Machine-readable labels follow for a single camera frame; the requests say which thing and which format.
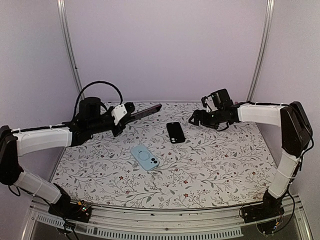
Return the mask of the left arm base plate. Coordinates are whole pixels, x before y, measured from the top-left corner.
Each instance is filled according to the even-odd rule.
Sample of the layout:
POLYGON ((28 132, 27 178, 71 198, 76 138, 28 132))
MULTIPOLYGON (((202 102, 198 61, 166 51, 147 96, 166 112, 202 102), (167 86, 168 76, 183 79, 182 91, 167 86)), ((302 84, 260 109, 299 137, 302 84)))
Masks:
POLYGON ((67 220, 88 223, 92 214, 92 204, 84 200, 77 203, 57 202, 50 205, 48 213, 67 220))

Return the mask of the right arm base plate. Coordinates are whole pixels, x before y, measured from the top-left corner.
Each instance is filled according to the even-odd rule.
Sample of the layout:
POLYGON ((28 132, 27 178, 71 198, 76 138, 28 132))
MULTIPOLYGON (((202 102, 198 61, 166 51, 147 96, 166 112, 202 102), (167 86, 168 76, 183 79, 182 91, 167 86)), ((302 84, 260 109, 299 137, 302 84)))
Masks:
POLYGON ((282 216, 285 213, 283 206, 280 204, 276 207, 268 208, 263 203, 245 204, 239 210, 239 216, 245 223, 252 223, 269 218, 282 216))

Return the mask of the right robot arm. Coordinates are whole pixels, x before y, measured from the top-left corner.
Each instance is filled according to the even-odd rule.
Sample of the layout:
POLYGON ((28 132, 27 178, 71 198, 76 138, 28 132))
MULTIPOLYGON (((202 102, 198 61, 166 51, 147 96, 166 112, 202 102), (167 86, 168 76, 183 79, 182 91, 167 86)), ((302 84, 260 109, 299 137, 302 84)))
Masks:
POLYGON ((303 105, 299 101, 235 103, 225 88, 202 97, 201 104, 202 109, 194 110, 188 120, 194 126, 216 131, 219 131, 221 124, 229 128, 235 123, 255 123, 258 126, 278 128, 280 160, 258 208, 262 218, 269 218, 289 193, 290 185, 302 169, 304 155, 315 145, 313 129, 303 105))

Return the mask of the light blue phone case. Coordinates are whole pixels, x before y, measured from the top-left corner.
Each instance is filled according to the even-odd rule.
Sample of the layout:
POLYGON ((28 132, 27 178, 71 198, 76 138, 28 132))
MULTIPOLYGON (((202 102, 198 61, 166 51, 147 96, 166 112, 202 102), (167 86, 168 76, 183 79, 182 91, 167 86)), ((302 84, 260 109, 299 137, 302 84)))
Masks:
POLYGON ((144 145, 133 147, 130 153, 145 171, 154 170, 160 164, 160 161, 144 145))

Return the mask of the black phone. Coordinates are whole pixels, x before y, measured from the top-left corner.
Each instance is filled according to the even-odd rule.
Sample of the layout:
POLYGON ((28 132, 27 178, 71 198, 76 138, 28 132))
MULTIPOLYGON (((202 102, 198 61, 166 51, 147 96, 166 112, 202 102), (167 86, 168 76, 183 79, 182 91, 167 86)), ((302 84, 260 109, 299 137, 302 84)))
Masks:
POLYGON ((137 113, 138 113, 139 118, 142 119, 142 118, 148 117, 150 115, 153 115, 155 113, 158 113, 161 110, 161 108, 162 108, 162 104, 156 104, 156 105, 153 105, 149 108, 138 111, 137 113))

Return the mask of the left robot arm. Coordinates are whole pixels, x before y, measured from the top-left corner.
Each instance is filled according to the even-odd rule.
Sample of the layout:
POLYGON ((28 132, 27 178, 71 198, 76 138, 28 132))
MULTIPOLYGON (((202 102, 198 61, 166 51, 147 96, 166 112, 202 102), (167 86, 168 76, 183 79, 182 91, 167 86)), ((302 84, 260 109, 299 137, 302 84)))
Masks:
POLYGON ((94 134, 106 131, 116 137, 126 124, 148 115, 147 111, 135 112, 132 102, 120 103, 101 113, 105 105, 98 97, 87 97, 76 107, 78 114, 60 125, 24 130, 12 130, 7 125, 0 128, 0 182, 46 200, 63 217, 70 217, 75 211, 70 196, 61 187, 24 171, 18 158, 51 148, 80 146, 94 134))

